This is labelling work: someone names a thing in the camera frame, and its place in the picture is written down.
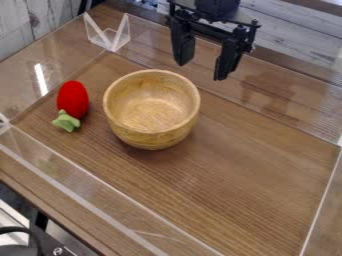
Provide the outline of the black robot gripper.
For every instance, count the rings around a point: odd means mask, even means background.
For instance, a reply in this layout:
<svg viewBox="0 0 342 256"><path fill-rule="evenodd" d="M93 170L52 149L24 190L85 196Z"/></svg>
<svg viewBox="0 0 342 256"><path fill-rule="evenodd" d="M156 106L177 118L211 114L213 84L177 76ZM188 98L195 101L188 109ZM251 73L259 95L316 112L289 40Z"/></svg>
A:
<svg viewBox="0 0 342 256"><path fill-rule="evenodd" d="M185 65L195 54L193 29L213 38L227 38L216 58L213 80L221 81L235 71L241 52L251 52L260 24L239 9L240 0L167 0L169 3L171 43L173 59ZM231 23L231 32L211 27L212 23Z"/></svg>

